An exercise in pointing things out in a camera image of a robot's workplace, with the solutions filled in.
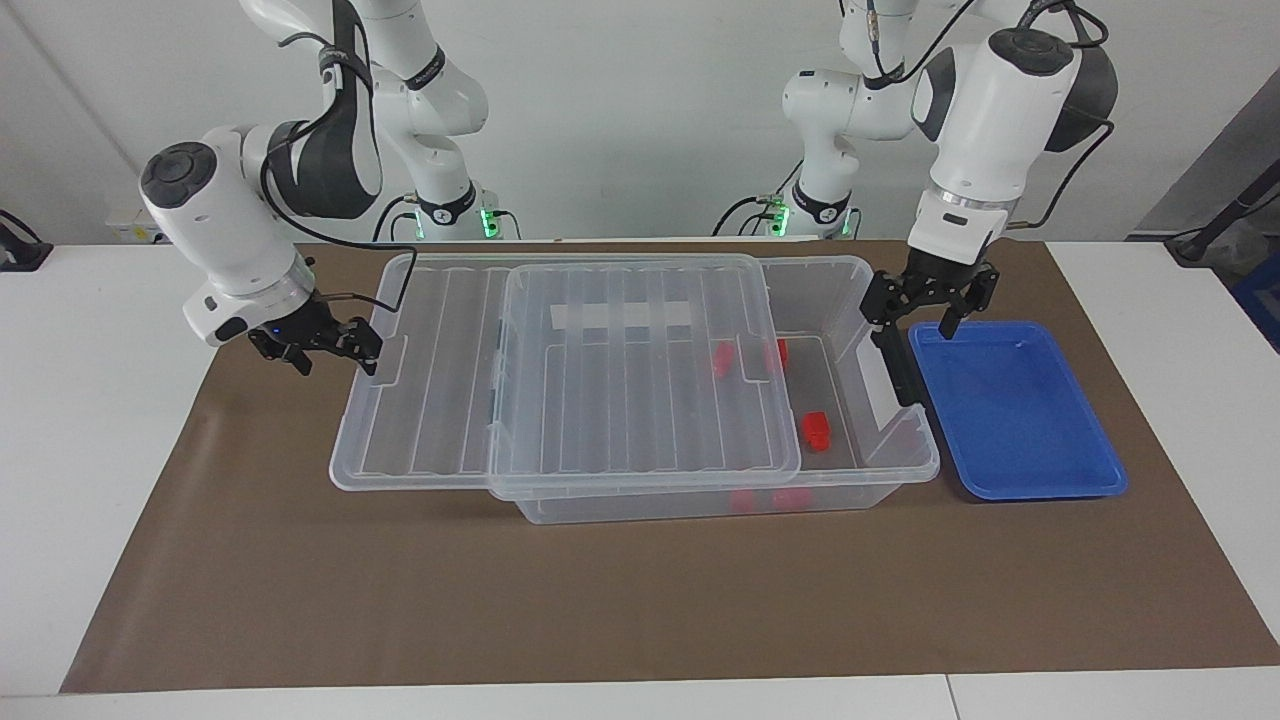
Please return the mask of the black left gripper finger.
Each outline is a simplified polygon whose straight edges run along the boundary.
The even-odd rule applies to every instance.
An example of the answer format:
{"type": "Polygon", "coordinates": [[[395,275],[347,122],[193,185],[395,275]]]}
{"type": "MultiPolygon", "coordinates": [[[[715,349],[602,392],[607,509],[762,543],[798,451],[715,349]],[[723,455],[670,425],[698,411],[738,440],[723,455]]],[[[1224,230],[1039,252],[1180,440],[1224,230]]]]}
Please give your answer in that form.
{"type": "Polygon", "coordinates": [[[877,348],[887,348],[899,337],[899,299],[897,284],[869,284],[861,301],[861,313],[872,324],[872,341],[877,348]]]}
{"type": "Polygon", "coordinates": [[[979,311],[979,290],[954,290],[948,293],[948,307],[938,324],[938,332],[945,340],[952,340],[960,324],[973,313],[979,311]]]}

